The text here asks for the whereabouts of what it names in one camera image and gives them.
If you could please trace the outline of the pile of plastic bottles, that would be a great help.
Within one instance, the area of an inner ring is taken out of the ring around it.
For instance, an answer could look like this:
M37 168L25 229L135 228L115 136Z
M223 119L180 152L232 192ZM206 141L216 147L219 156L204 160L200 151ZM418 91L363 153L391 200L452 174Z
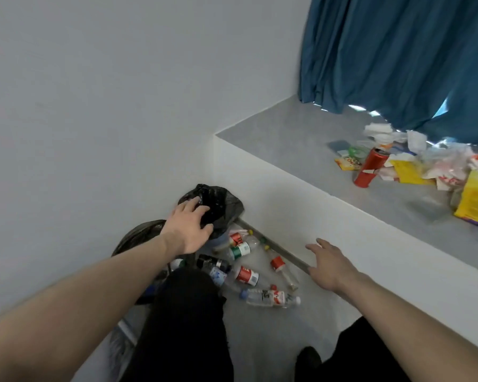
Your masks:
M267 243L265 237L256 237L253 230L231 230L227 245L214 248L212 255L200 254L195 266L210 276L218 288L226 287L247 304L256 307L292 308L301 305L301 298L294 295L298 282L285 260ZM244 263L244 258L254 254L268 260L268 267L281 280L284 291L272 278Z

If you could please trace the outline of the bin with dark liner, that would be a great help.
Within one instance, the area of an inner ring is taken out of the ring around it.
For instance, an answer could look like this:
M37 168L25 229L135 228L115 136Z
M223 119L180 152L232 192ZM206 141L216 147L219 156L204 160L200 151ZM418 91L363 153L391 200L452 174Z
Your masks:
M138 245L144 244L147 241L159 236L166 221L164 219L153 220L142 223L132 230L130 230L118 243L112 253L112 257L117 256L127 250L130 250ZM162 269L156 277L153 278L146 290L135 302L135 306L144 306L152 304L159 288L165 282L166 278L172 273L172 266L168 264Z

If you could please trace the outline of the person's leg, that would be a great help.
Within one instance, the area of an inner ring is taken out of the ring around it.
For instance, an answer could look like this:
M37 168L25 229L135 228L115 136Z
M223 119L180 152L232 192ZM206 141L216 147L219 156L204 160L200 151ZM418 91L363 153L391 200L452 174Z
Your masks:
M411 382L364 317L339 334L332 356L314 375L318 382Z
M203 271L172 272L155 297L120 382L234 382L224 303Z

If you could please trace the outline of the flat white tissues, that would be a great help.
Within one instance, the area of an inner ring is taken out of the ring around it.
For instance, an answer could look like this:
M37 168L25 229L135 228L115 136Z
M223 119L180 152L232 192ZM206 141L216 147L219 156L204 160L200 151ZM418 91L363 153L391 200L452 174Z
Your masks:
M364 127L363 135L372 138L381 146L388 146L395 142L405 143L408 140L406 132L395 130L389 123L370 123Z

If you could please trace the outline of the person's right forearm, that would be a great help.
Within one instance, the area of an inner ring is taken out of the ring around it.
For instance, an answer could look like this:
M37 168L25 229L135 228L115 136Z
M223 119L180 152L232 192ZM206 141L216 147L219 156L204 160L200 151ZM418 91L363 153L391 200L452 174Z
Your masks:
M354 273L336 293L370 323L412 382L478 382L478 347L440 321Z

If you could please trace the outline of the person's left forearm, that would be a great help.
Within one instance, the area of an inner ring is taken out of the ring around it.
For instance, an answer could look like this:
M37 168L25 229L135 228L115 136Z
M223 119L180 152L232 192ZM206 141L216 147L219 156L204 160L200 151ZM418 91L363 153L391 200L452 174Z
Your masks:
M152 279L184 248L180 233L161 234L0 315L0 382L70 382Z

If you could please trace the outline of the black shoe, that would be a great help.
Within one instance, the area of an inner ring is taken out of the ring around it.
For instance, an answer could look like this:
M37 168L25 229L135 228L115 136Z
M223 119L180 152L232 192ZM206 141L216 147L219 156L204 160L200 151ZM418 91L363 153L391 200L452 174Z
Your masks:
M314 382L322 360L312 346L304 347L297 356L293 382Z

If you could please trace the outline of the person's left leg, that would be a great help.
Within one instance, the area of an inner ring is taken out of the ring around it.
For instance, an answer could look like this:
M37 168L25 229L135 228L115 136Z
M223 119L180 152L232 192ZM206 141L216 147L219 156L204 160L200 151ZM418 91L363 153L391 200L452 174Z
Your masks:
M155 297L120 382L234 382L224 303L203 271L172 272Z

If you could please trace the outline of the white plastic bag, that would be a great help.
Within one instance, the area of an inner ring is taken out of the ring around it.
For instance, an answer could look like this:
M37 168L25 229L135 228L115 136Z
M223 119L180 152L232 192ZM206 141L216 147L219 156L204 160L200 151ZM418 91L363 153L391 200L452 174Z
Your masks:
M109 336L108 345L108 364L113 382L118 382L126 371L137 342L138 338L129 323L125 319L119 321Z

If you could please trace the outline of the yellow paper wrapper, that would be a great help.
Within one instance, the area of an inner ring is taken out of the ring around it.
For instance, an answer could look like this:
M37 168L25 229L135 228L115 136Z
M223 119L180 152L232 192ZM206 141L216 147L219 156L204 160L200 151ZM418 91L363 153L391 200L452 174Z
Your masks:
M422 178L416 165L412 161L392 160L398 182L411 185L430 185L435 186L435 179Z

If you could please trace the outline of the small yellow snack packet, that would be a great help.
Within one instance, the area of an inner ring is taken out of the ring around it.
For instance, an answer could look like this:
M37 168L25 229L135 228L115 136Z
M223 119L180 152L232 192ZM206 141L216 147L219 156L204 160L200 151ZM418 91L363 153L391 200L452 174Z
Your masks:
M362 169L362 163L355 157L340 157L334 159L334 162L342 171L360 171Z

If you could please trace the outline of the clear plastic bag red print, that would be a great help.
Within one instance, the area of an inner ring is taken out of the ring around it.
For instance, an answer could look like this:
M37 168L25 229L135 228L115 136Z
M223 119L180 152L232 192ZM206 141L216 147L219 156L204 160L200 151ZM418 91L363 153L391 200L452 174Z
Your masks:
M445 138L418 156L422 179L434 179L438 190L451 191L463 186L470 172L471 145Z

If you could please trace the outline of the person's right hand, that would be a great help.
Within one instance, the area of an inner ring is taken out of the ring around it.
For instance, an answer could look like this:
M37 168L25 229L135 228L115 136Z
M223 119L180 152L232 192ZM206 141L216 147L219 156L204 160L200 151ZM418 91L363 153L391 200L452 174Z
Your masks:
M331 291L339 296L347 296L348 292L358 279L361 272L344 256L336 246L335 251L323 250L316 242L306 244L306 250L315 256L316 264L324 272L323 280L313 280L320 288Z

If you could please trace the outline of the blue curtain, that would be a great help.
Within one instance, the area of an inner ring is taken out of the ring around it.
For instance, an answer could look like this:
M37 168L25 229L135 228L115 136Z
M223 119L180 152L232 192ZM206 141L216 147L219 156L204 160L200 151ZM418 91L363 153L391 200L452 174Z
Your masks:
M312 0L298 95L478 145L478 0Z

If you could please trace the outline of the black plastic trash bag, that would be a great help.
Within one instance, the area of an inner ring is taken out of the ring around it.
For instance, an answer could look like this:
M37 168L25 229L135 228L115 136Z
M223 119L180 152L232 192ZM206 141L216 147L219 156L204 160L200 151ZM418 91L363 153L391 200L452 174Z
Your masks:
M209 186L198 184L195 188L182 196L178 204L199 197L199 204L208 206L210 209L201 219L201 226L213 225L213 231L209 240L214 240L229 230L231 225L244 212L242 201L232 194L228 189L220 186Z

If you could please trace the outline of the person's right leg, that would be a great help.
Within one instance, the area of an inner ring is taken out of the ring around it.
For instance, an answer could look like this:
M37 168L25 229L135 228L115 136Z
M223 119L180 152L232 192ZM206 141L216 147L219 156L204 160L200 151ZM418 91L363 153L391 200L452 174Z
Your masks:
M364 317L339 334L332 356L314 375L318 382L411 382Z

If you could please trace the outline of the person's left hand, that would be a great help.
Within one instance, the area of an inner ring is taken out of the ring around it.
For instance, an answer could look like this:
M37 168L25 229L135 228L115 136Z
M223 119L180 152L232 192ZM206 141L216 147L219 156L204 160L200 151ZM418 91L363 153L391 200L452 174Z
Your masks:
M177 205L159 236L162 236L175 255L191 254L200 249L208 240L200 235L203 228L201 219L210 209L199 204L199 197L192 198Z

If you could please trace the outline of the crumpled white tissue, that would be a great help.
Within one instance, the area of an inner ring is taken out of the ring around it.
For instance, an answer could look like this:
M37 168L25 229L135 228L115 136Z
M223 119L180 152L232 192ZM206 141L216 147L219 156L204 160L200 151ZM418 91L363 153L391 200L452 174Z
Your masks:
M411 153L418 155L427 149L427 135L417 132L415 130L408 130L407 147Z

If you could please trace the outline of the red drink can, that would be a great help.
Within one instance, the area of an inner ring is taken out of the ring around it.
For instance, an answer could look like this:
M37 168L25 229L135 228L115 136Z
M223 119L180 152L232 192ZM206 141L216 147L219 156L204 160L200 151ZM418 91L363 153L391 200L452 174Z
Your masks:
M384 166L389 156L390 153L381 148L371 149L353 183L360 188L369 187L372 180L376 178L378 170Z

